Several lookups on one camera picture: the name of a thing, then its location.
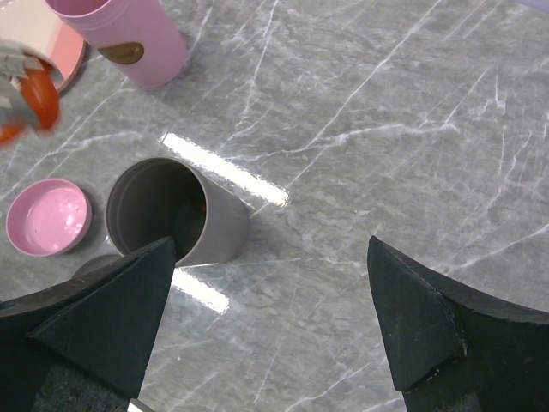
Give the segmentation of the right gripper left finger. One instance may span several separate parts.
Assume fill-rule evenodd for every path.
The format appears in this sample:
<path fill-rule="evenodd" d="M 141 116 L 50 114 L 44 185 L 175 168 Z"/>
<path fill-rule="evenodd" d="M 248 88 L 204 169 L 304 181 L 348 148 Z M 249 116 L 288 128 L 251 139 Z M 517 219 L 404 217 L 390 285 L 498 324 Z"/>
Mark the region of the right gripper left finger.
<path fill-rule="evenodd" d="M 175 269 L 163 238 L 1 304 L 3 411 L 125 411 L 138 398 Z"/>

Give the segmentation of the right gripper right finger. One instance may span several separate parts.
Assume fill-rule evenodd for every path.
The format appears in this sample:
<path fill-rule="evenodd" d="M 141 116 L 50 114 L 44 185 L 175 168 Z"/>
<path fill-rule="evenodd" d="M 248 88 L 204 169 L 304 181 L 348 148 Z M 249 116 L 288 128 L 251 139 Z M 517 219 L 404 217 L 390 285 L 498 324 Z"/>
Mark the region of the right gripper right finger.
<path fill-rule="evenodd" d="M 367 267 L 409 411 L 546 411 L 548 314 L 431 270 L 377 237 Z"/>

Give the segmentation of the pink floral plate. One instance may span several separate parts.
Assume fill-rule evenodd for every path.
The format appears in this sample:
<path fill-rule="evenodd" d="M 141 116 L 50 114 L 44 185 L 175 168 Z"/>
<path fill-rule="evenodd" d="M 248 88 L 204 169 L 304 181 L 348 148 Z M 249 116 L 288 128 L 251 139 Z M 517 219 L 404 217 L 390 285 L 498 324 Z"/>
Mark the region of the pink floral plate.
<path fill-rule="evenodd" d="M 58 92 L 76 77 L 85 56 L 86 42 L 42 0 L 1 2 L 1 39 L 11 40 L 57 67 Z"/>

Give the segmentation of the metal tongs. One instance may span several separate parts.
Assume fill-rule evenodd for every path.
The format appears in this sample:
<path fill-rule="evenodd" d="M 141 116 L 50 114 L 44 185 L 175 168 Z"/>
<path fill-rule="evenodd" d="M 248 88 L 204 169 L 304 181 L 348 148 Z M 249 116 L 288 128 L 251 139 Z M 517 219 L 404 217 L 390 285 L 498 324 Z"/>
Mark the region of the metal tongs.
<path fill-rule="evenodd" d="M 29 70 L 45 72 L 45 66 L 21 44 L 1 39 L 1 124 L 39 125 L 36 111 L 22 95 L 22 81 L 30 79 Z"/>

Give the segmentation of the pink cylindrical container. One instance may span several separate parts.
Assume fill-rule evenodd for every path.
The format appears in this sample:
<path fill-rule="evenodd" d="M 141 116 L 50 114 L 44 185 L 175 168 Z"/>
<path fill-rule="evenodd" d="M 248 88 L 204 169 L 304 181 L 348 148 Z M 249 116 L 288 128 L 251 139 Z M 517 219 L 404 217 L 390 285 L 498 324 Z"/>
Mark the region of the pink cylindrical container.
<path fill-rule="evenodd" d="M 46 4 L 142 88 L 167 84 L 187 62 L 186 40 L 158 0 L 74 0 Z"/>

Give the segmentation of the pink container lid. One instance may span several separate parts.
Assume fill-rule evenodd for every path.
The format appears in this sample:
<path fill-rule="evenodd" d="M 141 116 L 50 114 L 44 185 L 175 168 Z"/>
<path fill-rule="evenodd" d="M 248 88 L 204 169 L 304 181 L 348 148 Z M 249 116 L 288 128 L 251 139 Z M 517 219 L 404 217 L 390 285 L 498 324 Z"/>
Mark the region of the pink container lid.
<path fill-rule="evenodd" d="M 55 256 L 75 248 L 93 216 L 85 192 L 66 179 L 43 179 L 23 190 L 6 215 L 11 245 L 32 257 Z"/>

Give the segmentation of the grey container lid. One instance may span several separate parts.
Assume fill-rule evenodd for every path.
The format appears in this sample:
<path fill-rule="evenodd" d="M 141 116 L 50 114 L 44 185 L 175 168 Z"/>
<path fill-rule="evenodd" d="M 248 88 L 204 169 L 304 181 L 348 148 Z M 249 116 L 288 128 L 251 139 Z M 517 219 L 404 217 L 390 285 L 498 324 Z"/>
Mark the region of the grey container lid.
<path fill-rule="evenodd" d="M 104 267 L 108 264 L 111 264 L 111 263 L 117 261 L 120 258 L 121 258 L 121 256 L 119 254 L 114 254 L 114 253 L 109 253 L 109 254 L 104 254 L 104 255 L 97 256 L 97 257 L 93 257 L 90 260 L 88 260 L 86 263 L 81 265 L 76 270 L 76 272 L 74 273 L 74 275 L 72 277 L 76 278 L 76 277 L 79 277 L 79 276 L 86 275 L 87 273 L 93 272 L 94 270 L 97 270 L 97 269 L 100 269 L 100 268 L 102 268 L 102 267 Z"/>

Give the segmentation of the grey cylindrical container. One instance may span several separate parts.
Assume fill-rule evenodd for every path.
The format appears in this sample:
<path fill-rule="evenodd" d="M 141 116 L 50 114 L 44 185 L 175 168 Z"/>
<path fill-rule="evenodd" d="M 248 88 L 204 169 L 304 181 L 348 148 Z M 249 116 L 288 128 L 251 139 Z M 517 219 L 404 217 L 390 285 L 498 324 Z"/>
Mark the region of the grey cylindrical container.
<path fill-rule="evenodd" d="M 105 222 L 123 255 L 171 238 L 177 267 L 227 263 L 240 253 L 250 231 L 249 211 L 239 197 L 167 157 L 138 161 L 120 175 L 107 200 Z"/>

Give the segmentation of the orange carrot piece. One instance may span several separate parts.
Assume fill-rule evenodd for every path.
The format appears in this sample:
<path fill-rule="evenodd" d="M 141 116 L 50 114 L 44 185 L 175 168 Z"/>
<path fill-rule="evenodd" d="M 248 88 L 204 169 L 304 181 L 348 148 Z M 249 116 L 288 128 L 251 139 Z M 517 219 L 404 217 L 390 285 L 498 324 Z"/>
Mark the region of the orange carrot piece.
<path fill-rule="evenodd" d="M 10 97 L 1 96 L 1 144 L 14 142 L 27 128 L 52 132 L 60 117 L 59 94 L 50 69 L 27 69 L 19 78 L 20 88 Z"/>

